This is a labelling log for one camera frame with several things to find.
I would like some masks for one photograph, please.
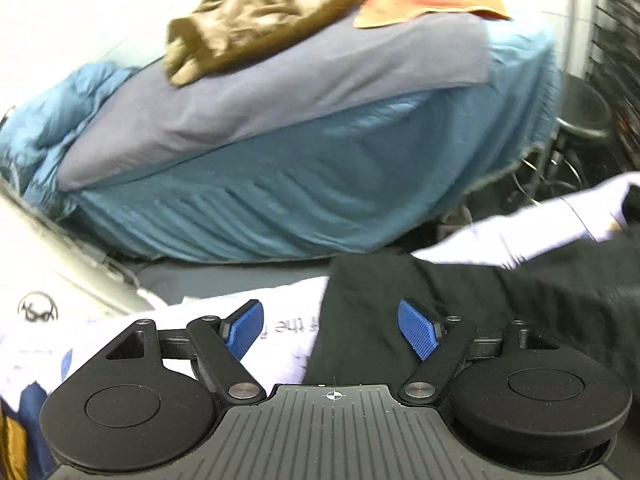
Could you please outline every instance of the blue bed sheet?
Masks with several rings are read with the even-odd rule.
[[[74,229],[126,254],[261,262],[375,250],[547,142],[559,98],[537,18],[487,21],[488,83],[416,92],[71,195]]]

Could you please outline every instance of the dark green fabric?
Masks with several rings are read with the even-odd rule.
[[[481,333],[526,319],[640,393],[640,228],[602,243],[579,240],[515,270],[409,255],[338,257],[303,382],[400,387],[418,365],[398,330],[398,302],[407,297],[442,316],[471,319]]]

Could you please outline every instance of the blue textured pad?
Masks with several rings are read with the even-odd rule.
[[[258,339],[263,325],[264,310],[260,301],[232,323],[225,344],[236,359],[240,360],[244,357],[254,341]]]
[[[436,331],[431,321],[405,300],[398,303],[398,326],[404,338],[423,361],[438,346]]]

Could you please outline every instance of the stool seat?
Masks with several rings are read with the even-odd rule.
[[[565,74],[562,109],[558,123],[562,133],[588,143],[604,143],[612,138],[609,104],[586,81]]]

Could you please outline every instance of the triangular cutout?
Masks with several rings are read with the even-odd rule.
[[[140,359],[145,356],[145,335],[142,330],[130,333],[127,338],[108,355],[109,360]]]

